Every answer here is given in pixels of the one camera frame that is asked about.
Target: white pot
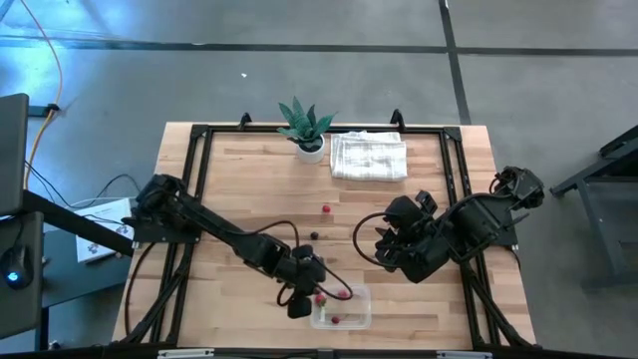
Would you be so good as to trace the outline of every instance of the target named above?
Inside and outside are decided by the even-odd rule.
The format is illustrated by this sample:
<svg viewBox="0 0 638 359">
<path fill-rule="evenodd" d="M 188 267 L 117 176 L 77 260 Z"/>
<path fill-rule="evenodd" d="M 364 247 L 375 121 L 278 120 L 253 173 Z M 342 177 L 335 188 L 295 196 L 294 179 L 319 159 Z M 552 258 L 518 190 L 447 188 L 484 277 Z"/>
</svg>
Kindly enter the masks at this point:
<svg viewBox="0 0 638 359">
<path fill-rule="evenodd" d="M 297 146 L 297 157 L 302 163 L 317 164 L 323 159 L 323 153 L 326 149 L 326 139 L 321 135 L 321 148 L 313 153 L 305 152 L 301 147 Z"/>
</svg>

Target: gray floor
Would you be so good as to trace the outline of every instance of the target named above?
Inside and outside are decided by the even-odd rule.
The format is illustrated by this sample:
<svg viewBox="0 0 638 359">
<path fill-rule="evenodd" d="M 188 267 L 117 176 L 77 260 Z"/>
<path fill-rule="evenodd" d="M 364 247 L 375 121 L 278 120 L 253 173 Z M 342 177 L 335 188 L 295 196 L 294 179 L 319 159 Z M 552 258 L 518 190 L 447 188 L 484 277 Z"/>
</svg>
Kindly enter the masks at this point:
<svg viewBox="0 0 638 359">
<path fill-rule="evenodd" d="M 30 0 L 59 37 L 254 44 L 445 45 L 435 0 Z M 635 48 L 638 2 L 450 0 L 459 45 Z M 38 35 L 19 2 L 0 35 Z M 335 121 L 458 124 L 447 55 L 59 50 L 65 111 L 35 162 L 68 200 L 106 180 L 152 173 L 167 121 L 278 120 L 292 95 L 339 110 Z M 637 58 L 461 56 L 473 124 L 487 125 L 496 163 L 533 169 L 547 185 L 595 159 L 636 125 Z M 55 95 L 46 48 L 2 48 L 0 95 Z M 39 120 L 29 123 L 32 141 Z M 33 183 L 35 191 L 42 188 Z M 130 195 L 122 183 L 109 195 Z M 605 273 L 575 193 L 548 198 L 517 230 L 538 343 L 551 349 L 636 356 L 638 290 L 584 293 Z M 121 288 L 55 307 L 51 337 L 70 346 L 111 339 Z M 32 333 L 0 341 L 31 348 Z"/>
</svg>

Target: wooden table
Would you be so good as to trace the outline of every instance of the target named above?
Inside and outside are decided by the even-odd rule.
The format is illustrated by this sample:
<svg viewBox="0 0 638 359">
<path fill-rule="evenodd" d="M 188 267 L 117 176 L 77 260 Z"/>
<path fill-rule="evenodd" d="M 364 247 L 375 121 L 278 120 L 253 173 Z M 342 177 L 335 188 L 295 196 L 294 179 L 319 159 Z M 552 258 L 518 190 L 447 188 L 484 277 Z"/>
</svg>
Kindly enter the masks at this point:
<svg viewBox="0 0 638 359">
<path fill-rule="evenodd" d="M 181 177 L 191 125 L 166 124 L 156 173 Z M 472 188 L 474 192 L 486 191 L 495 173 L 487 129 L 464 126 L 462 134 Z M 295 158 L 294 145 L 279 134 L 215 134 L 202 203 L 244 230 L 285 218 L 298 225 L 302 243 L 310 241 L 310 232 L 319 232 L 319 240 L 312 244 L 329 267 L 348 282 L 365 283 L 370 288 L 372 325 L 368 330 L 316 330 L 310 327 L 309 318 L 288 319 L 285 308 L 275 303 L 280 284 L 247 268 L 229 247 L 204 235 L 195 249 L 190 270 L 178 345 L 470 349 L 457 265 L 449 262 L 422 283 L 413 284 L 399 271 L 389 273 L 368 263 L 352 246 L 354 225 L 366 214 L 385 209 L 398 195 L 414 197 L 424 189 L 438 203 L 437 215 L 449 206 L 438 138 L 403 135 L 402 139 L 408 145 L 409 177 L 390 183 L 332 179 L 329 141 L 320 164 L 304 165 Z M 459 183 L 455 152 L 451 154 Z M 193 169 L 195 179 L 198 156 Z M 321 211 L 324 203 L 332 208 L 329 214 Z M 383 225 L 380 219 L 372 220 L 359 235 L 362 247 L 370 254 L 379 237 L 375 224 Z M 267 232 L 293 244 L 289 227 Z M 158 295 L 166 248 L 156 245 L 141 266 L 131 296 L 132 325 Z M 134 264 L 139 255 L 138 250 Z M 514 257 L 501 247 L 491 247 L 485 252 L 485 259 L 495 302 L 519 333 L 533 342 Z M 331 282 L 335 282 L 334 278 L 328 279 Z M 172 301 L 166 313 L 164 331 L 172 315 Z M 481 308 L 478 315 L 481 333 L 487 338 Z M 114 339 L 124 336 L 122 305 Z"/>
</svg>

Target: plastic tray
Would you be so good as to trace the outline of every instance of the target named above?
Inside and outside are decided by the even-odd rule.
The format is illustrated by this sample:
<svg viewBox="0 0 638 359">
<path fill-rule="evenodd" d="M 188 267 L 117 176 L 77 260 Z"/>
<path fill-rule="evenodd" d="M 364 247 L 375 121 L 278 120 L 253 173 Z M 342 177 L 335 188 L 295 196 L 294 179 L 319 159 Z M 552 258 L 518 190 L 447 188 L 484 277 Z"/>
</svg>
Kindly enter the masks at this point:
<svg viewBox="0 0 638 359">
<path fill-rule="evenodd" d="M 372 323 L 372 302 L 370 300 L 370 289 L 365 284 L 350 284 L 353 297 L 350 300 L 337 300 L 326 296 L 326 303 L 322 307 L 316 303 L 316 295 L 312 297 L 312 314 L 310 315 L 310 325 L 315 329 L 328 330 L 358 330 L 367 329 Z M 345 290 L 341 284 L 326 285 L 324 288 L 338 295 L 339 291 Z M 332 322 L 336 316 L 339 323 Z"/>
</svg>

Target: white towel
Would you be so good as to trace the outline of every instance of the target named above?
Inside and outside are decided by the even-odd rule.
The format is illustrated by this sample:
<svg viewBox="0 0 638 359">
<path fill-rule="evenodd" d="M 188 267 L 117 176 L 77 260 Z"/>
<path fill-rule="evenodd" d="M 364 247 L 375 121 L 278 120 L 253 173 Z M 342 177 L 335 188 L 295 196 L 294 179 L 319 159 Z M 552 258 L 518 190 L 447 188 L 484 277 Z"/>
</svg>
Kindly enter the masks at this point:
<svg viewBox="0 0 638 359">
<path fill-rule="evenodd" d="M 336 179 L 399 181 L 408 176 L 406 143 L 398 133 L 333 134 L 330 151 Z"/>
</svg>

